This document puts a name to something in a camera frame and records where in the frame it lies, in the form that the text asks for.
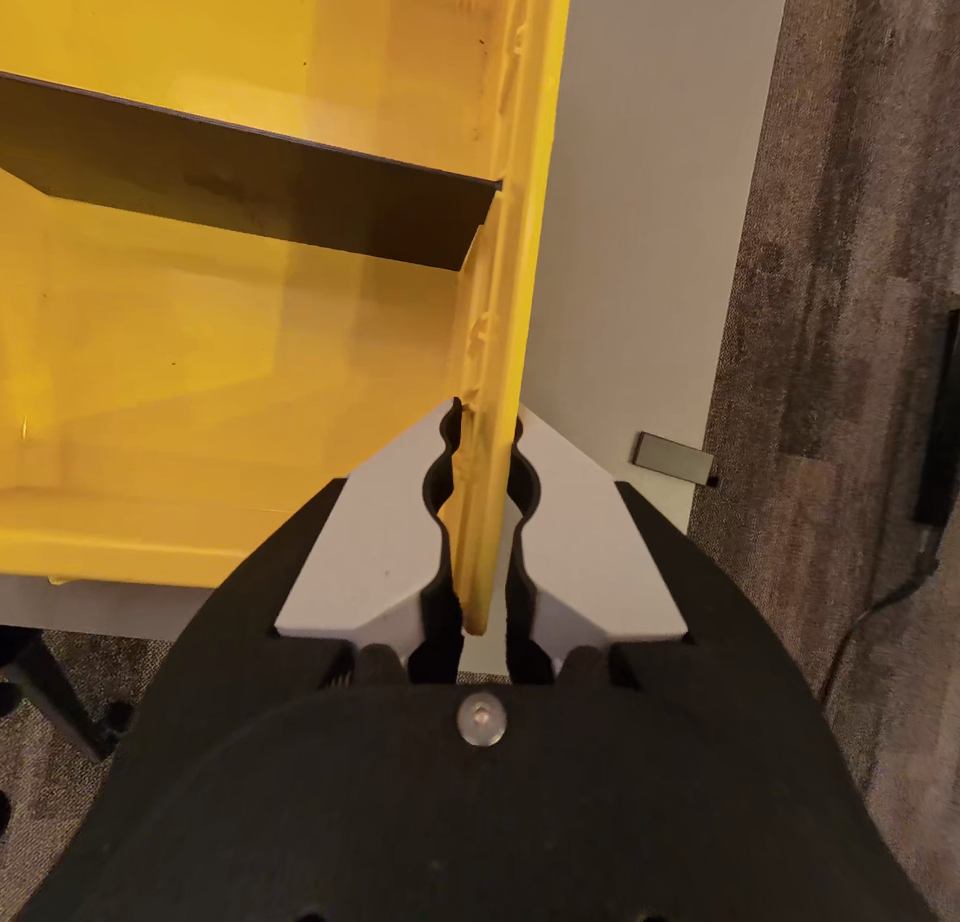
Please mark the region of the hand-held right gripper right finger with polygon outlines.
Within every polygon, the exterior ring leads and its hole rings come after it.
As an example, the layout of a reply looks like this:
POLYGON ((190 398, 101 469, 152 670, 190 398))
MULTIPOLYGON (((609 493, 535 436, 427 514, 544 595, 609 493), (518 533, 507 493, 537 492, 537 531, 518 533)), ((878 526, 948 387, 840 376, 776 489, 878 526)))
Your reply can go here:
POLYGON ((677 640, 687 623, 613 476, 526 406, 511 453, 512 570, 537 646, 677 640))

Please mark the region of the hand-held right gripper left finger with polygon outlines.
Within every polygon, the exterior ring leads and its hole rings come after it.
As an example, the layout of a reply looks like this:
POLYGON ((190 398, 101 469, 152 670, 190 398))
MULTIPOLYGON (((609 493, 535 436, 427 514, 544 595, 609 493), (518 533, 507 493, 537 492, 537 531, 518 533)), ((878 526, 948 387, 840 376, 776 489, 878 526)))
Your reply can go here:
POLYGON ((452 493, 461 401, 451 398, 346 478, 274 627, 283 637, 423 643, 423 595, 450 573, 438 518, 452 493))

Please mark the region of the yellow plastic bin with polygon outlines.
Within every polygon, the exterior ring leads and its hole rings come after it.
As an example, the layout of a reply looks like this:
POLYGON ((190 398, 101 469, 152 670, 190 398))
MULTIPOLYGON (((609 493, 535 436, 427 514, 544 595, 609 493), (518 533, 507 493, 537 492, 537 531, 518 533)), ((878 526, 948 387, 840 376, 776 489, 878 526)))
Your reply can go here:
POLYGON ((487 627, 570 0, 2 0, 2 73, 501 181, 462 268, 52 198, 2 169, 2 573, 214 588, 462 401, 487 627))

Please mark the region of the black chair base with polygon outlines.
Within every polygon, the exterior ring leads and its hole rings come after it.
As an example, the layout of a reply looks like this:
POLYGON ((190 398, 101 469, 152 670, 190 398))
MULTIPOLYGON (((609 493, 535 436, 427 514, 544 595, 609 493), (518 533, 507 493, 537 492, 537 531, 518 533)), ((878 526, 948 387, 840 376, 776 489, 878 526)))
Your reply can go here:
POLYGON ((134 638, 3 625, 2 838, 74 832, 97 798, 157 648, 134 638))

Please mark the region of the black bin divider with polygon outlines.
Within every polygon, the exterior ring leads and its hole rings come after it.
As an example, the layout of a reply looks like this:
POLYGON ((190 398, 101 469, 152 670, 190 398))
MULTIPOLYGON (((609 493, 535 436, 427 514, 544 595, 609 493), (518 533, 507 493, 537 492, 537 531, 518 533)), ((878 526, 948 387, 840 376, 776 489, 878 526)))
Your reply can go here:
POLYGON ((1 165, 52 198, 450 271, 502 188, 6 72, 1 165))

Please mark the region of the grey metal bracket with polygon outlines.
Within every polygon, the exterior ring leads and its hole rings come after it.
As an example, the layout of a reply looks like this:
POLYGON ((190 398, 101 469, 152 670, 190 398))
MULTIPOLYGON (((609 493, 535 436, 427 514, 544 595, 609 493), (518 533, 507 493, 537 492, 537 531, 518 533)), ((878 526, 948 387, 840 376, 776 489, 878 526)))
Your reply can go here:
POLYGON ((650 432, 639 432, 630 450, 632 466, 693 485, 714 487, 714 456, 650 432))

